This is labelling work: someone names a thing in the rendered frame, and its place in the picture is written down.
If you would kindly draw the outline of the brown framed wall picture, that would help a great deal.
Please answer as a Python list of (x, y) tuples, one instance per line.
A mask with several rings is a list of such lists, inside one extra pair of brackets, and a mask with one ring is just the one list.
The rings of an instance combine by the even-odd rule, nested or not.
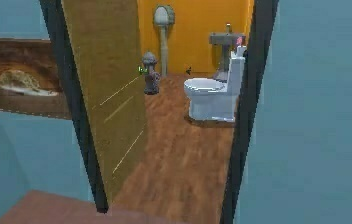
[(0, 38), (0, 111), (71, 118), (50, 41)]

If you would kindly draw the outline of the white toilet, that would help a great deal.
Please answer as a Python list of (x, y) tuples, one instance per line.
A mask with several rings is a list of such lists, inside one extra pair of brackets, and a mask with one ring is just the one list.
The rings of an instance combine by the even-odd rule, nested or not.
[(187, 79), (184, 91), (190, 100), (189, 116), (198, 121), (234, 122), (244, 64), (244, 57), (230, 58), (226, 83), (211, 78)]

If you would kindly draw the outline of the black door frame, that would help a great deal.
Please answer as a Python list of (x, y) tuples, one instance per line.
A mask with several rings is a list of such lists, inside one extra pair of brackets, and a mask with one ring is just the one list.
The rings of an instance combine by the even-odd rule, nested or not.
[[(39, 0), (39, 2), (52, 42), (59, 80), (71, 113), (95, 208), (99, 214), (105, 214), (110, 209), (106, 184), (91, 133), (89, 113), (84, 102), (80, 76), (64, 18), (63, 3), (61, 0)], [(266, 30), (259, 30), (256, 25), (256, 21), (251, 22), (251, 34), (260, 37), (251, 39), (248, 57), (245, 60), (245, 77), (239, 88), (240, 100), (236, 111), (238, 120), (235, 122), (224, 199), (217, 224), (233, 224), (268, 56), (273, 26), (269, 25)]]

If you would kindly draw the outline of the grey pedestal sink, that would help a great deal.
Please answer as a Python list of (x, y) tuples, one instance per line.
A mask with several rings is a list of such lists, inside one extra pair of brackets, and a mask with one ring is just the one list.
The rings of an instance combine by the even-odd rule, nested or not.
[(214, 73), (213, 78), (220, 82), (227, 82), (230, 52), (236, 48), (239, 42), (245, 40), (243, 33), (236, 33), (232, 30), (232, 24), (227, 22), (224, 32), (212, 32), (209, 35), (209, 43), (221, 48), (220, 61), (217, 71)]

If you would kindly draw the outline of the brown wooden room door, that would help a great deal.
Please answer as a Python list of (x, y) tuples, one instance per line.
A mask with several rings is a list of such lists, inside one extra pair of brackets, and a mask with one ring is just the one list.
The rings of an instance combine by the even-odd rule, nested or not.
[(117, 201), (147, 143), (137, 0), (62, 0), (104, 190)]

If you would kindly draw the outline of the pink white spray bottle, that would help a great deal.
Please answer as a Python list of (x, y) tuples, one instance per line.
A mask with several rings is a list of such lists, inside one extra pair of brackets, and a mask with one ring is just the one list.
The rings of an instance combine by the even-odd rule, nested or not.
[(246, 45), (244, 44), (244, 37), (240, 36), (236, 41), (236, 56), (243, 57), (244, 52), (246, 51)]

